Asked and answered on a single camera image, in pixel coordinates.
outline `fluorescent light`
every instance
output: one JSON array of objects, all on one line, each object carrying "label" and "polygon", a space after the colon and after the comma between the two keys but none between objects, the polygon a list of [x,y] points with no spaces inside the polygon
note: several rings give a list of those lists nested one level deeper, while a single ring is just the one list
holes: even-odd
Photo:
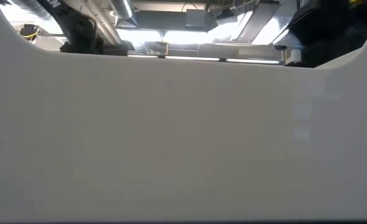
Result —
[{"label": "fluorescent light", "polygon": [[128,57],[157,58],[156,55],[127,55]]},{"label": "fluorescent light", "polygon": [[165,56],[167,59],[179,59],[179,60],[202,60],[217,62],[219,58],[207,58],[207,57],[181,57],[181,56]]},{"label": "fluorescent light", "polygon": [[268,65],[279,65],[280,61],[276,60],[257,60],[257,59],[235,59],[235,58],[229,58],[226,59],[227,62],[238,62],[238,63],[262,63],[262,64],[268,64]]},{"label": "fluorescent light", "polygon": [[283,33],[281,33],[273,42],[272,44],[277,44],[279,41],[281,41],[283,39],[283,37],[285,37],[287,34],[289,33],[289,30],[286,29],[285,31],[283,31]]},{"label": "fluorescent light", "polygon": [[211,42],[206,32],[168,31],[164,41],[169,44],[204,44]]},{"label": "fluorescent light", "polygon": [[132,44],[158,42],[162,40],[160,32],[156,30],[118,29],[117,32],[122,40],[130,41]]}]

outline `metal beam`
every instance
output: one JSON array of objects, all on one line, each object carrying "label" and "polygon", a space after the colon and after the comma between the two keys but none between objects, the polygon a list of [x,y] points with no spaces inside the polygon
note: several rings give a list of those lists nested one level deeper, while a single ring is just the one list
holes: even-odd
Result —
[{"label": "metal beam", "polygon": [[272,19],[279,6],[280,3],[276,1],[261,1],[240,33],[238,41],[252,43],[262,28]]}]

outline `black cable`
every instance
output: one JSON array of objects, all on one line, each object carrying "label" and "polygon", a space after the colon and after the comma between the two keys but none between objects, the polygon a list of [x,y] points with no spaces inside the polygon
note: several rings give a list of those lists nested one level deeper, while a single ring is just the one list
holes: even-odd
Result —
[{"label": "black cable", "polygon": [[196,8],[196,9],[198,9],[198,8],[197,8],[197,6],[196,6],[195,4],[193,4],[192,2],[185,2],[185,4],[183,4],[183,6],[182,6],[181,12],[183,12],[183,11],[184,11],[184,7],[185,7],[188,3],[192,4],[193,6],[195,6],[195,8]]}]

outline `bright light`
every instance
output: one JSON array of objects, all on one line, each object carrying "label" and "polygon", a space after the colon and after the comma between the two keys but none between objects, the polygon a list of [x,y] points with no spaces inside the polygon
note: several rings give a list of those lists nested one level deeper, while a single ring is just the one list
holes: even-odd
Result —
[{"label": "bright light", "polygon": [[127,55],[128,57],[157,58],[156,55]]},{"label": "bright light", "polygon": [[211,42],[206,32],[168,31],[164,41],[170,44],[204,44]]},{"label": "bright light", "polygon": [[270,44],[279,34],[281,29],[279,27],[279,21],[273,17],[262,30],[257,37],[253,40],[252,44],[267,45]]},{"label": "bright light", "polygon": [[210,40],[229,38],[231,34],[236,30],[238,22],[230,22],[217,26],[216,28],[208,31]]},{"label": "bright light", "polygon": [[247,25],[252,15],[253,15],[252,11],[248,11],[246,14],[243,13],[238,15],[238,25],[236,26],[235,31],[231,33],[230,40],[236,40],[239,37],[241,31]]},{"label": "bright light", "polygon": [[118,29],[117,32],[122,40],[130,41],[136,45],[143,42],[161,41],[161,35],[156,30],[125,30]]},{"label": "bright light", "polygon": [[238,63],[262,63],[262,64],[269,64],[269,65],[279,65],[280,61],[276,60],[256,60],[256,59],[235,59],[229,58],[226,59],[227,62],[238,62]]},{"label": "bright light", "polygon": [[181,57],[181,56],[165,56],[167,59],[179,59],[179,60],[203,60],[217,62],[219,58],[207,58],[207,57]]},{"label": "bright light", "polygon": [[277,44],[279,41],[281,41],[283,39],[283,37],[285,37],[287,34],[289,33],[289,30],[285,30],[281,35],[279,35],[273,42],[272,44]]}]

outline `white curved edge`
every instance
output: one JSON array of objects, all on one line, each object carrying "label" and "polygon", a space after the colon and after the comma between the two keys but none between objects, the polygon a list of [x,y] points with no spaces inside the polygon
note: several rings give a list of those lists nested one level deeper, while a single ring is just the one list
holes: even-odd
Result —
[{"label": "white curved edge", "polygon": [[1,17],[0,222],[367,220],[367,42],[328,69],[134,60]]}]

